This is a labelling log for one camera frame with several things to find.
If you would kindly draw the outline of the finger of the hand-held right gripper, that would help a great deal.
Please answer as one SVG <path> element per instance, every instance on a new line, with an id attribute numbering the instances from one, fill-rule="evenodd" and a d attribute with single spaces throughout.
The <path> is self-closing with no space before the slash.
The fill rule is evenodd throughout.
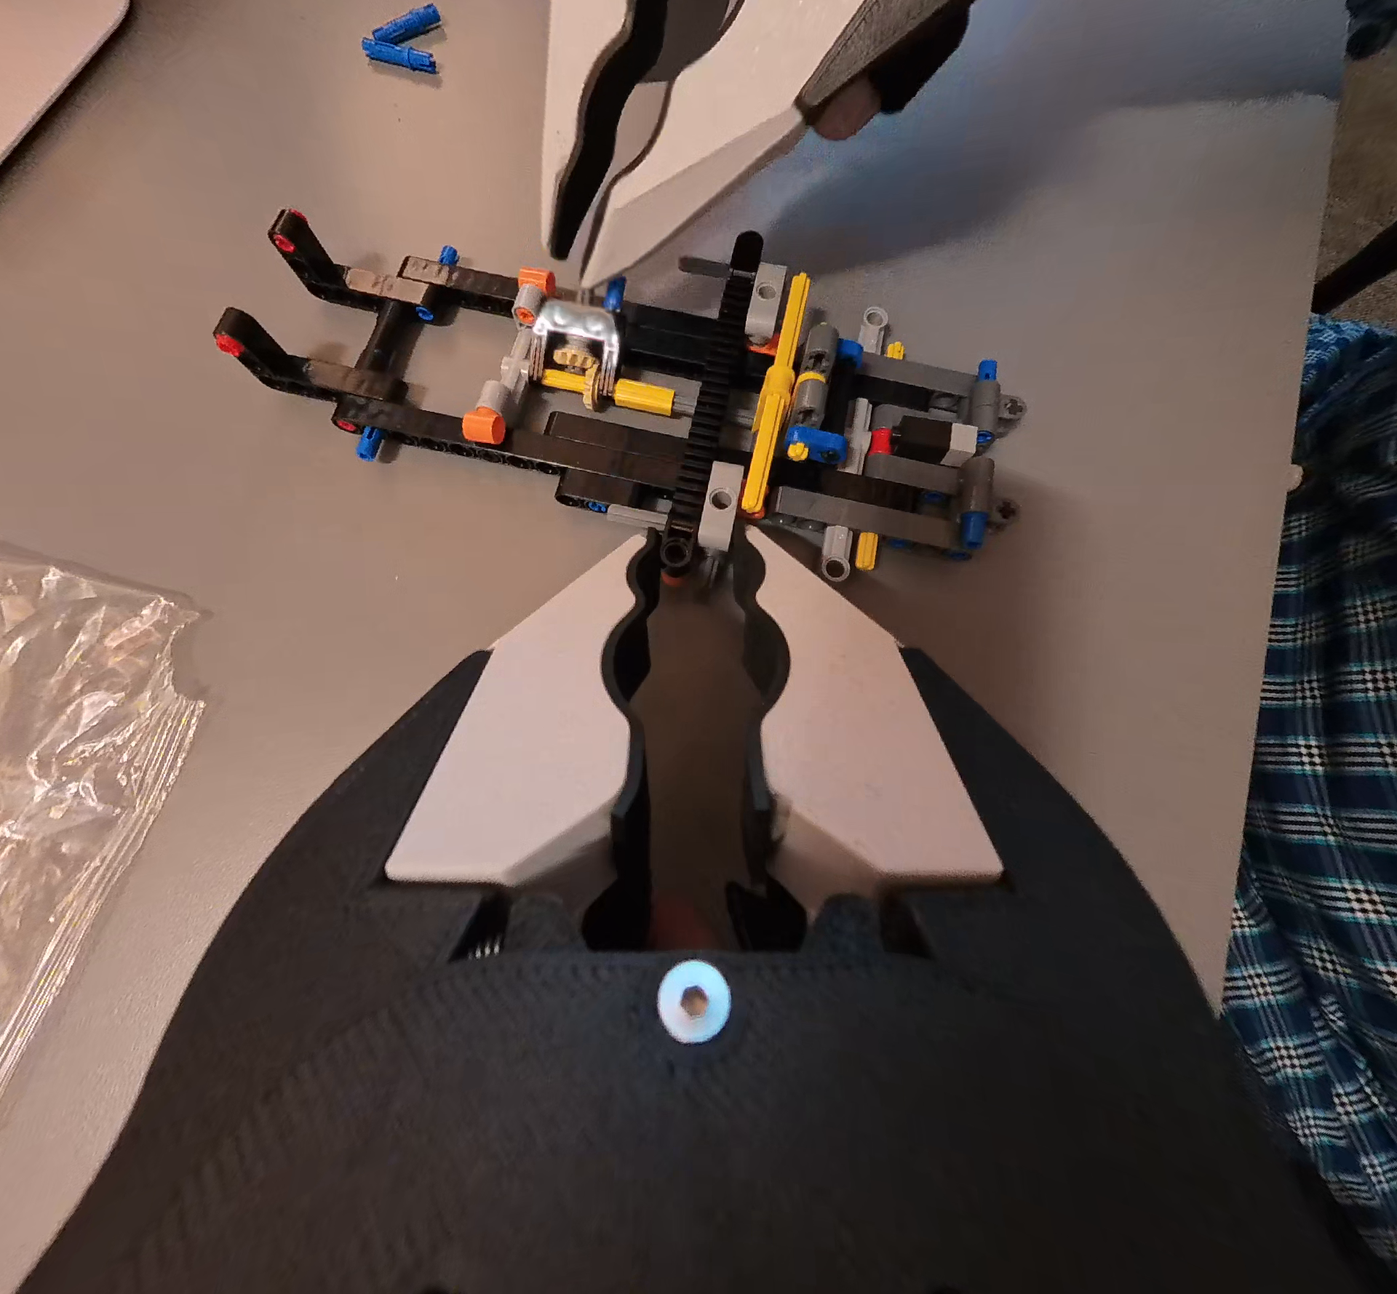
<path id="1" fill-rule="evenodd" d="M 617 172 L 635 91 L 709 53 L 743 0 L 551 0 L 543 119 L 543 243 L 574 254 Z"/>
<path id="2" fill-rule="evenodd" d="M 585 224 L 583 286 L 644 262 L 800 138 L 796 98 L 860 2 L 741 2 L 718 43 L 665 87 L 650 140 Z"/>

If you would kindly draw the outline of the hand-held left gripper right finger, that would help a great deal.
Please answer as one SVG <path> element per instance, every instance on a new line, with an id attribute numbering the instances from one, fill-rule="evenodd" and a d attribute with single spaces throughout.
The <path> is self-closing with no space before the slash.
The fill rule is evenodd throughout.
<path id="1" fill-rule="evenodd" d="M 760 529 L 733 546 L 756 878 L 1001 878 L 906 649 Z"/>

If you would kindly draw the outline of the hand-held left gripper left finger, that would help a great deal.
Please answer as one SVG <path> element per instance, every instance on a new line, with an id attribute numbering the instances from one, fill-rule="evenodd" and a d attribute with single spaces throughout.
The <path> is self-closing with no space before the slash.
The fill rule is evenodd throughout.
<path id="1" fill-rule="evenodd" d="M 659 542 L 633 535 L 485 654 L 393 846 L 393 880 L 614 880 L 636 804 Z"/>

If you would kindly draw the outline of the black lego vehicle chassis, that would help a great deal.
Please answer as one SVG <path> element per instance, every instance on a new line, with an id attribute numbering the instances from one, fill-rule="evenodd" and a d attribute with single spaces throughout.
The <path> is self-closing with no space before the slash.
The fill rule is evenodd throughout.
<path id="1" fill-rule="evenodd" d="M 720 571 L 741 523 L 802 535 L 840 584 L 895 548 L 967 561 L 1020 514 L 995 470 L 1027 406 L 999 362 L 914 360 L 883 307 L 841 334 L 760 233 L 680 262 L 722 286 L 714 315 L 638 302 L 623 275 L 595 292 L 481 271 L 452 246 L 392 273 L 338 264 L 291 207 L 268 239 L 314 298 L 374 326 L 357 360 L 327 360 L 226 307 L 223 355 L 327 404 L 363 461 L 397 446 L 553 476 L 559 503 L 657 533 L 667 582 Z"/>

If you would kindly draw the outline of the person's right hand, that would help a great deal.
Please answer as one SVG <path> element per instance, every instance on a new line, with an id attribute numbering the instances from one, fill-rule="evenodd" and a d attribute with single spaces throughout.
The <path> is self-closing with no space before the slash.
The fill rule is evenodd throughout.
<path id="1" fill-rule="evenodd" d="M 824 140 L 845 142 L 879 114 L 883 114 L 879 89 L 868 76 L 860 76 L 824 102 L 813 119 L 813 131 Z"/>

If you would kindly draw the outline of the clear plastic bag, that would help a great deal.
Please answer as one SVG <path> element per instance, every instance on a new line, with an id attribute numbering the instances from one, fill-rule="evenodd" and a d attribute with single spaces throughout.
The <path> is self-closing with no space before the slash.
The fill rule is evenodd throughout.
<path id="1" fill-rule="evenodd" d="M 206 704 L 177 641 L 198 620 L 183 594 L 4 546 L 4 1087 L 185 768 Z"/>

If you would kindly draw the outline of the blue plaid clothing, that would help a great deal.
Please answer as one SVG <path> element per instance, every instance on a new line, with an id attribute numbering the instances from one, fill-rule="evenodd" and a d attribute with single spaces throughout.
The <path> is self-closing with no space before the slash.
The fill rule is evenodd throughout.
<path id="1" fill-rule="evenodd" d="M 1314 313 L 1223 1017 L 1373 1290 L 1396 1263 L 1396 339 Z"/>

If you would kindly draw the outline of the white monitor stand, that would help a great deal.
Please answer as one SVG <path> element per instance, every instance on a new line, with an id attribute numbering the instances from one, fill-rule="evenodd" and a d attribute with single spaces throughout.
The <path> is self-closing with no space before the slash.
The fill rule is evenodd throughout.
<path id="1" fill-rule="evenodd" d="M 2 0 L 2 157 L 114 36 L 132 0 Z"/>

